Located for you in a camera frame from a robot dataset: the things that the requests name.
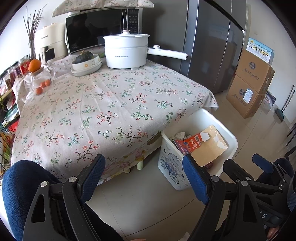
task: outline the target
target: vase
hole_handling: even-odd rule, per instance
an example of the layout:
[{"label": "vase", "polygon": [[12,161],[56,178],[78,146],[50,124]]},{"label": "vase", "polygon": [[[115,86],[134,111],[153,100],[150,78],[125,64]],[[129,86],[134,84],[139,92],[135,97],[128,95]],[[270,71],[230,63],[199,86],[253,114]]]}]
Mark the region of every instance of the vase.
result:
[{"label": "vase", "polygon": [[34,39],[29,39],[30,60],[36,59]]}]

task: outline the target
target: floral cloth cover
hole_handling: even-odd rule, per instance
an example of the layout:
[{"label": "floral cloth cover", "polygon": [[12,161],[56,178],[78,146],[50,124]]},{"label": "floral cloth cover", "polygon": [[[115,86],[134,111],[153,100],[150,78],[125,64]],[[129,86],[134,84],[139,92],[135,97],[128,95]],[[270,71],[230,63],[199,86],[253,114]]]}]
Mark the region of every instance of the floral cloth cover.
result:
[{"label": "floral cloth cover", "polygon": [[25,103],[12,164],[32,160],[64,179],[103,154],[102,183],[159,147],[159,132],[171,123],[203,106],[218,106],[208,89],[149,60],[138,70],[112,70],[103,58],[97,72],[74,77],[69,72],[74,58],[51,64],[58,77],[39,96],[25,98],[19,81],[17,100]]},{"label": "floral cloth cover", "polygon": [[104,7],[148,7],[154,4],[149,0],[64,0],[52,12],[52,17],[77,10]]}]

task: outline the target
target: pot lid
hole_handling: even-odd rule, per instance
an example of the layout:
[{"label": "pot lid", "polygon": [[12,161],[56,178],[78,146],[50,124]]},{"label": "pot lid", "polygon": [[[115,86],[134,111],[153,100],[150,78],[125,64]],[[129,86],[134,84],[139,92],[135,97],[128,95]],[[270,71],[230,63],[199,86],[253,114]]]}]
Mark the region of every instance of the pot lid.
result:
[{"label": "pot lid", "polygon": [[129,30],[123,30],[122,34],[108,35],[104,36],[103,39],[116,38],[116,39],[125,39],[125,38],[139,38],[139,37],[149,37],[148,34],[131,34]]}]

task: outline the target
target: broom handle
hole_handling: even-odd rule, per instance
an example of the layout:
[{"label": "broom handle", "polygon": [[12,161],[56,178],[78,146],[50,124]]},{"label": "broom handle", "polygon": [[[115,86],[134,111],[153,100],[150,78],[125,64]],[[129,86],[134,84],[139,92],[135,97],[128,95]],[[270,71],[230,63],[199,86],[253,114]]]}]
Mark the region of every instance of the broom handle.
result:
[{"label": "broom handle", "polygon": [[293,94],[291,95],[291,97],[290,97],[290,99],[289,99],[287,105],[286,105],[285,108],[283,109],[283,111],[287,108],[287,106],[288,106],[288,104],[290,103],[290,101],[291,101],[291,99],[292,99],[294,93],[295,93],[295,90],[293,91]]},{"label": "broom handle", "polygon": [[284,111],[284,107],[286,106],[286,104],[287,104],[287,102],[288,102],[288,99],[289,99],[289,97],[290,97],[290,95],[291,95],[291,93],[292,93],[294,87],[295,87],[295,85],[292,86],[292,89],[291,89],[291,91],[290,91],[290,94],[288,95],[288,98],[287,98],[286,102],[284,103],[283,108],[281,109],[281,112]]}]

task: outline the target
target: microwave oven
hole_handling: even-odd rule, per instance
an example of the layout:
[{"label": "microwave oven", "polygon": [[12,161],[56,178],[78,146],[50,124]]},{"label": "microwave oven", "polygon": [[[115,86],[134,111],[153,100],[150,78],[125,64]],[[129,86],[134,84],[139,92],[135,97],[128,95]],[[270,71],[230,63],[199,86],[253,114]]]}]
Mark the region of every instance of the microwave oven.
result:
[{"label": "microwave oven", "polygon": [[80,11],[66,17],[65,42],[69,54],[104,45],[104,36],[130,30],[141,33],[142,8],[101,8]]}]

